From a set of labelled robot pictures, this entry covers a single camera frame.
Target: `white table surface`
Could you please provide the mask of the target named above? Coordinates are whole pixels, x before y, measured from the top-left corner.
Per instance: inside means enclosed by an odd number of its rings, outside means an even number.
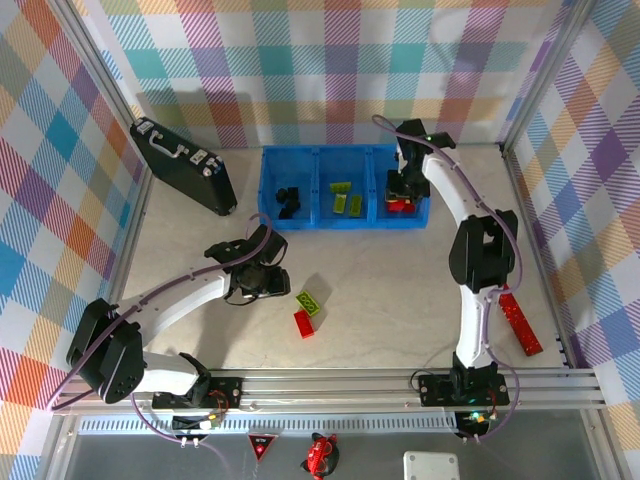
[[[261,149],[218,151],[238,197],[237,210],[219,217],[178,191],[153,182],[125,297],[181,273],[214,243],[243,238],[257,211]],[[461,147],[474,184],[500,209],[517,210],[496,147]],[[289,251],[282,266],[292,293],[247,307],[222,300],[194,310],[148,347],[188,352],[208,367],[449,367],[460,331],[460,293],[449,273],[455,223],[432,189],[424,230],[282,232]],[[544,299],[531,246],[521,228],[524,281],[516,293],[544,352],[527,357],[502,312],[493,312],[494,350],[517,367],[561,366],[555,325]],[[316,333],[302,339],[294,298],[307,289],[322,306]]]

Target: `red bar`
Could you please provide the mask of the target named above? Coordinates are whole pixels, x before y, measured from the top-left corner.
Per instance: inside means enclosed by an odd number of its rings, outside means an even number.
[[[300,310],[293,314],[296,319],[296,323],[298,324],[298,330],[300,330],[300,335],[302,338],[311,337],[314,333],[313,324],[311,323],[311,317],[307,313],[306,310]]]
[[[533,333],[531,325],[529,325],[527,318],[524,316],[524,313],[522,313],[522,309],[520,305],[518,305],[515,297],[511,293],[500,295],[499,302],[500,308],[502,308],[505,317],[507,317],[507,321],[511,325],[513,333],[516,334],[527,357],[540,353],[542,351],[542,345],[540,345],[536,334]]]

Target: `vent grille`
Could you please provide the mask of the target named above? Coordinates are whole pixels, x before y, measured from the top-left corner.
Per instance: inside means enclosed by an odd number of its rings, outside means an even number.
[[[170,415],[150,420],[163,431],[171,426]],[[456,426],[453,413],[368,414],[368,415],[246,415],[228,414],[212,434],[228,433],[400,433],[449,432]],[[79,434],[151,433],[135,415],[100,415],[83,418]]]

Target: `red triangle sticker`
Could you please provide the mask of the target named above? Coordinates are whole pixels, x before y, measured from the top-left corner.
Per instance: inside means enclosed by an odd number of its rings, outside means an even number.
[[[277,435],[249,434],[249,442],[251,442],[251,448],[253,448],[253,453],[256,454],[258,461],[262,460],[264,454],[267,453],[267,449],[277,437]]]

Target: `blue bin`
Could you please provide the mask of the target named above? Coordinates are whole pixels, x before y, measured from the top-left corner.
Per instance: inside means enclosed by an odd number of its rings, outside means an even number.
[[[277,230],[424,228],[429,199],[415,213],[387,212],[384,192],[387,171],[398,167],[395,145],[318,145],[264,147],[258,209],[271,217]],[[335,194],[329,185],[351,182],[344,214],[333,212]],[[300,210],[280,220],[280,188],[298,187]],[[352,195],[362,196],[359,217],[349,216]]]

